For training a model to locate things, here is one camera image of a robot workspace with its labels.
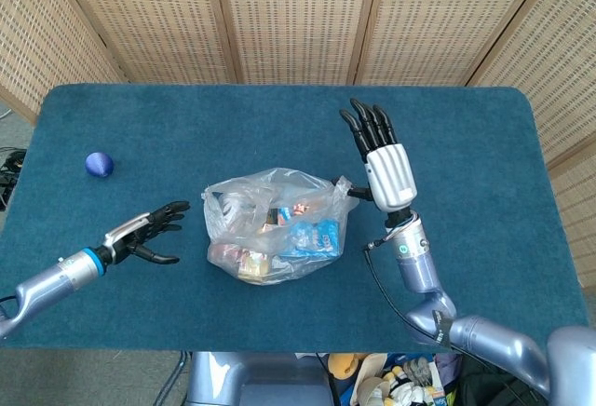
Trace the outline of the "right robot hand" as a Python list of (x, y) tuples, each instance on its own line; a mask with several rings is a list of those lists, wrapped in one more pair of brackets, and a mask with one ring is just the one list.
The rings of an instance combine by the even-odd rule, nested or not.
[(352, 186), (347, 194), (371, 201), (387, 215), (386, 228), (394, 228), (413, 217), (411, 205), (417, 196), (409, 157), (399, 142), (392, 122), (379, 105), (350, 100), (352, 113), (340, 116), (349, 126), (367, 174), (366, 187)]

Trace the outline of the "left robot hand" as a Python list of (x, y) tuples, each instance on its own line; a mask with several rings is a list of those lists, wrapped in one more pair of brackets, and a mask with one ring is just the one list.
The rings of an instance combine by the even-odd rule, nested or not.
[(174, 201), (153, 212), (142, 213), (106, 233), (103, 243), (93, 251), (104, 267), (120, 264), (131, 255), (151, 264), (177, 264), (179, 257), (157, 253), (145, 243), (161, 234), (180, 231), (182, 227), (177, 222), (189, 209), (188, 201)]

